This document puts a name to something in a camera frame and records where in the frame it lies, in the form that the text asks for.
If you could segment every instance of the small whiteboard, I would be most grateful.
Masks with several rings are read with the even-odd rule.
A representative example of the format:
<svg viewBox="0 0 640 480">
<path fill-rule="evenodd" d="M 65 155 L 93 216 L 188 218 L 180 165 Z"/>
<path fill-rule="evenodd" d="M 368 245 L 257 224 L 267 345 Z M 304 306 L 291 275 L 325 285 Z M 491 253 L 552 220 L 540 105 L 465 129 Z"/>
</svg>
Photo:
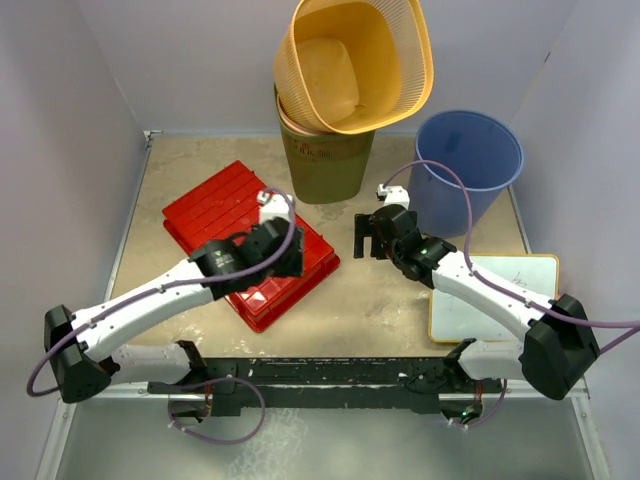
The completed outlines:
<svg viewBox="0 0 640 480">
<path fill-rule="evenodd" d="M 473 263 L 527 290 L 556 298 L 559 261 L 553 255 L 472 255 Z M 437 343 L 465 338 L 509 340 L 511 332 L 471 305 L 434 290 L 429 305 L 429 337 Z"/>
</svg>

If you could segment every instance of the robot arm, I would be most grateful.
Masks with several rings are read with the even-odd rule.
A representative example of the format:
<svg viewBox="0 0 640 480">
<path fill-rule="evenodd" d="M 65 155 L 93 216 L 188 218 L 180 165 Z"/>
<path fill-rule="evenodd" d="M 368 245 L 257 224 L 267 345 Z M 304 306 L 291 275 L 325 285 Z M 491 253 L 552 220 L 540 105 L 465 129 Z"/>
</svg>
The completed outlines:
<svg viewBox="0 0 640 480">
<path fill-rule="evenodd" d="M 206 277 L 258 265 L 282 244 L 289 228 L 286 202 L 279 195 L 262 193 L 258 195 L 258 202 L 262 205 L 260 224 L 251 231 L 224 240 L 211 240 L 154 280 L 101 305 L 73 313 L 59 305 L 47 312 L 47 351 L 70 331 L 87 323 L 90 325 L 50 360 L 64 402 L 85 400 L 116 383 L 156 381 L 175 384 L 194 371 L 202 370 L 206 375 L 204 361 L 192 342 L 180 341 L 164 347 L 126 343 L 181 312 L 230 293 L 243 292 L 259 285 L 268 276 L 302 275 L 302 231 L 296 229 L 291 245 L 270 267 L 225 282 L 205 281 Z M 239 237 L 244 237 L 244 241 L 237 242 Z M 173 284 L 172 288 L 165 288 L 167 284 Z M 155 295 L 139 298 L 142 292 L 154 289 L 157 290 Z M 122 308 L 109 313 L 102 321 L 92 323 L 101 312 L 107 312 L 114 305 Z"/>
<path fill-rule="evenodd" d="M 474 380 L 506 378 L 528 381 L 543 395 L 560 400 L 599 356 L 591 328 L 559 321 L 486 286 L 469 272 L 464 255 L 436 237 L 423 238 L 416 213 L 408 211 L 402 187 L 378 188 L 384 206 L 371 215 L 356 215 L 354 257 L 364 256 L 364 238 L 371 238 L 371 256 L 390 259 L 409 280 L 449 293 L 495 319 L 513 336 L 510 342 L 463 341 L 449 356 L 459 375 Z M 518 287 L 479 266 L 485 278 L 529 301 L 586 320 L 580 302 L 563 295 L 557 301 Z"/>
</svg>

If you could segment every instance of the blue bucket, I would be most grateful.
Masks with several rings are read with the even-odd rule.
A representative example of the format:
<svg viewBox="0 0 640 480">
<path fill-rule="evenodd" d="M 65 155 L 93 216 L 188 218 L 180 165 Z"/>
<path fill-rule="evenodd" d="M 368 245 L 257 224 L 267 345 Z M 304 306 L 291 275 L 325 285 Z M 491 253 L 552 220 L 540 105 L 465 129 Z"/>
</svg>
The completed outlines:
<svg viewBox="0 0 640 480">
<path fill-rule="evenodd" d="M 453 170 L 469 191 L 474 224 L 524 165 L 520 142 L 502 123 L 477 112 L 456 110 L 429 118 L 416 135 L 416 160 L 435 160 Z M 416 165 L 409 180 L 409 208 L 418 227 L 435 237 L 467 230 L 467 207 L 460 187 L 441 168 Z"/>
</svg>

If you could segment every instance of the orange plastic basket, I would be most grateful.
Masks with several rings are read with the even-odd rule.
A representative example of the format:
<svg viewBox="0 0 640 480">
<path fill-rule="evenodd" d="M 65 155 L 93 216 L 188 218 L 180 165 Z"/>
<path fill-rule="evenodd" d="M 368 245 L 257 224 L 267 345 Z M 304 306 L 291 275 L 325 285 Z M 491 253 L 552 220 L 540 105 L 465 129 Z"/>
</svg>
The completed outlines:
<svg viewBox="0 0 640 480">
<path fill-rule="evenodd" d="M 417 112 L 433 87 L 418 0 L 302 0 L 273 64 L 288 117 L 357 134 Z"/>
</svg>

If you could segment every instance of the red plastic crate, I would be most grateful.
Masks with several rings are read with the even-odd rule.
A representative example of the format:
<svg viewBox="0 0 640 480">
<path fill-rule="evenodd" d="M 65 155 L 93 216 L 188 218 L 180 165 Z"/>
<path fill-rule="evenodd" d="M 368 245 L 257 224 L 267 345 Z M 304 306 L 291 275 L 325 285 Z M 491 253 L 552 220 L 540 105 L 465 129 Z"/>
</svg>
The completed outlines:
<svg viewBox="0 0 640 480">
<path fill-rule="evenodd" d="M 257 224 L 256 195 L 265 186 L 237 160 L 166 207 L 164 226 L 190 255 L 213 238 L 226 238 Z M 256 332 L 263 332 L 340 265 L 331 245 L 298 215 L 296 225 L 304 229 L 303 276 L 268 278 L 258 287 L 227 297 Z"/>
</svg>

